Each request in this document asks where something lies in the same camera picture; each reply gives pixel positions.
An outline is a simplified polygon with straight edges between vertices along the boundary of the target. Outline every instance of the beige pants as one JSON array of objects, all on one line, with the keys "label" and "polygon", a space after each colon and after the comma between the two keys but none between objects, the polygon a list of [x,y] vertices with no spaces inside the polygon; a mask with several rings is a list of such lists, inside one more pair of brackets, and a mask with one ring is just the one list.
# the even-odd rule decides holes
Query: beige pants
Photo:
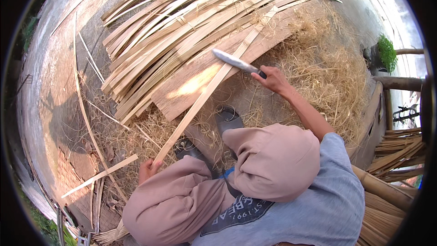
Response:
[{"label": "beige pants", "polygon": [[[319,141],[297,126],[231,129],[223,141],[238,156],[229,182],[246,197],[291,201],[319,172]],[[224,179],[211,180],[203,161],[185,156],[137,187],[123,223],[140,243],[174,245],[193,240],[234,200]]]}]

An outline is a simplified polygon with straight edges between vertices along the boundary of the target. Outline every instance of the gray t-shirt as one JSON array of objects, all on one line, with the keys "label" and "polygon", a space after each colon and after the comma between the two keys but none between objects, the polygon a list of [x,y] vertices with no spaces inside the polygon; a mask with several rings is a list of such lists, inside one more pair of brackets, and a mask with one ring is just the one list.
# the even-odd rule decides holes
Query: gray t-shirt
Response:
[{"label": "gray t-shirt", "polygon": [[364,216],[364,189],[353,173],[343,139],[328,133],[320,144],[320,171],[290,202],[240,195],[207,223],[192,246],[355,245]]}]

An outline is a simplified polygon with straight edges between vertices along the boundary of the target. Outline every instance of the person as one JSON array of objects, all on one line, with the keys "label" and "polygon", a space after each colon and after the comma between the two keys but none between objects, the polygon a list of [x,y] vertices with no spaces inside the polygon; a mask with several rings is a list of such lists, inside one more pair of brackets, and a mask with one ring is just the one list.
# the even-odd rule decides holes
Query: person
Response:
[{"label": "person", "polygon": [[238,159],[227,178],[212,179],[195,156],[183,156],[161,172],[149,159],[123,210],[123,223],[136,241],[355,245],[364,190],[343,139],[277,68],[261,70],[267,78],[252,73],[253,78],[286,99],[305,130],[278,123],[226,129],[222,139]]}]

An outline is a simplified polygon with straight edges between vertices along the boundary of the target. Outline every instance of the knife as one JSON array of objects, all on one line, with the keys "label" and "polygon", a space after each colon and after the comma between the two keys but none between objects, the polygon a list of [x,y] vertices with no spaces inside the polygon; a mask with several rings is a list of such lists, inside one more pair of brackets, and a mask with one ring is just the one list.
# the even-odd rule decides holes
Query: knife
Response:
[{"label": "knife", "polygon": [[267,75],[264,72],[262,72],[262,70],[255,68],[251,64],[248,64],[235,56],[232,56],[232,55],[230,55],[224,51],[218,50],[218,49],[212,49],[212,53],[215,55],[215,57],[217,57],[218,59],[222,60],[225,63],[228,63],[231,66],[241,68],[242,70],[244,70],[245,72],[248,72],[248,73],[254,72],[264,79],[267,78]]}]

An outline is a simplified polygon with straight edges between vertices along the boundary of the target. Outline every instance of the black sandal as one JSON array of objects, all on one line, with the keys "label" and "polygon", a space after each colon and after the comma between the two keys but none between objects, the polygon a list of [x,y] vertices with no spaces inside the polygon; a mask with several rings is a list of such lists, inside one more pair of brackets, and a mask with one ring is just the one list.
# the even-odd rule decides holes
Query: black sandal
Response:
[{"label": "black sandal", "polygon": [[[217,124],[217,130],[220,137],[227,129],[243,128],[243,120],[234,108],[225,105],[219,105],[217,107],[217,113],[214,115]],[[231,149],[231,156],[234,160],[238,160],[237,155]]]},{"label": "black sandal", "polygon": [[178,160],[182,159],[185,155],[188,155],[204,161],[209,171],[211,172],[212,179],[216,179],[219,177],[219,173],[212,169],[211,162],[205,157],[205,155],[202,154],[202,152],[200,152],[199,149],[197,149],[197,147],[188,138],[181,136],[181,138],[179,138],[179,140],[173,146],[173,151]]}]

